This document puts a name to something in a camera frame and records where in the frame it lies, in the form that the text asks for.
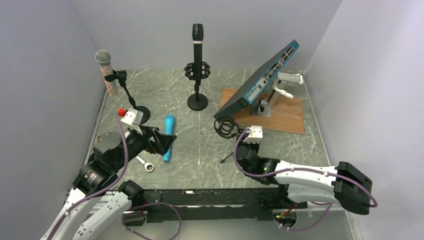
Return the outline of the black tripod shock mount stand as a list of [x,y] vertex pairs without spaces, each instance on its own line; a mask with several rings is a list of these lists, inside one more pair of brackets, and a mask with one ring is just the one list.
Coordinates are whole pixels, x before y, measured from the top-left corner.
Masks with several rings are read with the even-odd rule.
[[235,119],[233,119],[232,117],[228,117],[228,116],[218,117],[214,121],[213,128],[214,128],[215,132],[220,137],[222,137],[224,139],[235,138],[236,141],[241,136],[241,134],[245,130],[247,130],[247,132],[245,133],[245,135],[241,138],[240,143],[236,143],[235,144],[237,148],[240,147],[243,144],[243,140],[249,134],[249,129],[248,128],[242,128],[242,127],[240,127],[240,125],[237,123],[237,121]]

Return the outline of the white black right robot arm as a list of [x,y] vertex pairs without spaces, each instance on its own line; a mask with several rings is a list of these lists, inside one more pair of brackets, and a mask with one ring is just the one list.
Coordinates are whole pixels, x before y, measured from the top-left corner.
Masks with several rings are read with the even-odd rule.
[[368,215],[378,202],[372,195],[372,180],[349,162],[336,166],[307,166],[276,158],[260,157],[259,145],[238,143],[234,162],[245,176],[264,185],[283,189],[275,194],[276,203],[287,208],[292,203],[336,204],[344,210]]

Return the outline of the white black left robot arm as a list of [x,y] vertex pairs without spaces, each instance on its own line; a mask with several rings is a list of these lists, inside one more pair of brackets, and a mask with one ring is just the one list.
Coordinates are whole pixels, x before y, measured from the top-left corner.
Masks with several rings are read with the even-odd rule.
[[93,207],[123,177],[131,160],[143,151],[163,156],[176,139],[175,134],[162,134],[157,127],[150,126],[101,135],[87,164],[73,181],[65,204],[42,239],[93,240],[118,215],[127,209],[139,209],[150,197],[137,183],[127,180],[105,205],[90,215]]

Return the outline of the black microphone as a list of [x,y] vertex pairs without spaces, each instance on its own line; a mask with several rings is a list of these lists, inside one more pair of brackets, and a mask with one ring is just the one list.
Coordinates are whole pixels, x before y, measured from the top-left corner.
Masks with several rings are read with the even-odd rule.
[[202,76],[202,52],[203,52],[204,28],[201,23],[192,26],[194,76],[201,79]]

